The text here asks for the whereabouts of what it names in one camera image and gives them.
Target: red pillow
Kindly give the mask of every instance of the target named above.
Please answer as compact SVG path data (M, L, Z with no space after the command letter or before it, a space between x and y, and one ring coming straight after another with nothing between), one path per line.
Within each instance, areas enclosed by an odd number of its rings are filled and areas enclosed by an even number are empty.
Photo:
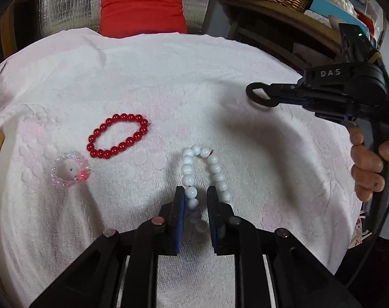
M101 35L187 33L182 0L102 0Z

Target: bracelet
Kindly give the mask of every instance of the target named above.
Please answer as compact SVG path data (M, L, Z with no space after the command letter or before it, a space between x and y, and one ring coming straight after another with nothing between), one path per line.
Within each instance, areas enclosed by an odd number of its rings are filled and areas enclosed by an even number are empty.
M77 174L73 172L73 167L79 167ZM70 152L61 155L53 161L50 178L52 184L65 187L86 181L90 173L89 161L83 155Z
M124 142L121 142L118 146L113 146L111 149L103 150L103 149L95 149L94 142L101 135L102 132L105 132L109 126L113 123L117 123L120 121L128 121L128 122L137 122L140 124L140 129L133 134L132 137L128 137ZM106 119L106 121L101 124L99 128L93 130L93 134L88 137L88 145L86 149L89 151L90 156L93 158L105 158L109 160L112 156L119 154L119 152L125 151L126 148L133 146L136 142L140 141L142 137L147 134L149 131L148 126L149 122L145 119L141 114L126 114L122 113L114 114L112 118Z
M189 221L195 225L196 231L204 233L208 224L201 219L201 214L197 210L199 207L199 200L197 197L197 189L193 186L195 178L193 175L194 156L204 158L209 165L209 171L212 174L212 182L216 187L218 199L223 203L230 204L233 207L231 193L228 191L228 186L224 182L222 174L222 167L218 163L218 157L213 154L213 151L208 148L200 148L200 146L193 146L186 148L183 151L183 166L181 172L183 174L182 184L185 187L186 209L189 211Z

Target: black handle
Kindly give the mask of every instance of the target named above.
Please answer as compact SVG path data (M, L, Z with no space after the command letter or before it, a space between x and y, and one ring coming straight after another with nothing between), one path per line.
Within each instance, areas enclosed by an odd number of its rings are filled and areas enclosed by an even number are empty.
M389 140L389 126L384 123L371 123L357 119L357 126L364 134L364 145L378 154L381 144ZM372 199L364 204L366 212L364 229L376 233L389 206L389 162L383 160L384 168L380 175L385 180L383 191L374 192ZM389 239L389 212L382 226L380 237Z

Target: red bead bracelet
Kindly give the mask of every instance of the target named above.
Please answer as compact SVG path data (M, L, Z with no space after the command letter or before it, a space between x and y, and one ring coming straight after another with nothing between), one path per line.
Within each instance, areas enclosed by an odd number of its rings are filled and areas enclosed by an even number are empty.
M137 122L140 124L140 129L133 134L133 137L128 137L124 142L121 142L118 146L113 146L110 150L103 149L95 149L94 142L101 135L102 132L105 132L109 126L113 123L117 123L120 121L128 121L128 122ZM99 127L93 130L93 134L91 134L88 138L89 143L86 146L86 149L90 152L91 157L93 158L105 158L109 160L112 156L119 154L122 151L125 151L126 148L131 147L137 141L141 140L142 137L149 131L148 126L149 122L145 119L141 114L114 114L113 117L106 119L106 121Z

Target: white bead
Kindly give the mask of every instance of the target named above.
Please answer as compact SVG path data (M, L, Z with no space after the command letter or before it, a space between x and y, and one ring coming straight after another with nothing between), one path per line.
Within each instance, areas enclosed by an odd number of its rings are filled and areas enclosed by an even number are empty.
M189 214L189 222L196 224L201 220L201 214L199 211L195 211Z
M198 208L198 199L186 199L186 208L191 212L196 211Z
M194 176L193 175L184 175L182 178L182 184L184 186L194 185Z
M186 148L186 149L183 151L183 156L191 156L191 157L193 157L193 156L194 156L194 151L193 151L193 149L191 149L191 148Z
M185 156L183 158L183 164L193 165L193 157Z
M182 166L182 174L183 175L192 175L193 167L191 165L185 164Z
M199 155L200 152L201 152L200 146L194 145L194 146L192 146L192 149L193 149L193 151L194 151L194 155L195 155L195 156Z
M207 222L203 220L197 222L197 224L194 225L194 228L196 228L196 231L199 233L204 233L208 227L209 225L207 224Z
M214 186L216 187L217 192L223 192L228 189L228 186L225 182L215 183Z
M224 181L224 176L221 172L218 172L212 176L213 183L218 183Z
M211 173L216 174L218 172L222 172L222 166L219 165L218 163L210 164L209 170Z
M226 202L231 200L231 193L228 191L223 191L220 193L220 196L218 197L220 201Z
M206 158L206 157L208 157L208 156L210 155L211 152L212 152L212 151L211 151L210 149L208 149L208 148L203 148L203 149L201 150L201 152L200 152L200 156Z
M193 199L197 197L197 189L194 186L188 186L185 189L185 196L188 199Z
M214 164L214 163L217 163L218 162L218 157L216 155L210 155L207 159L206 159L206 162L207 164Z

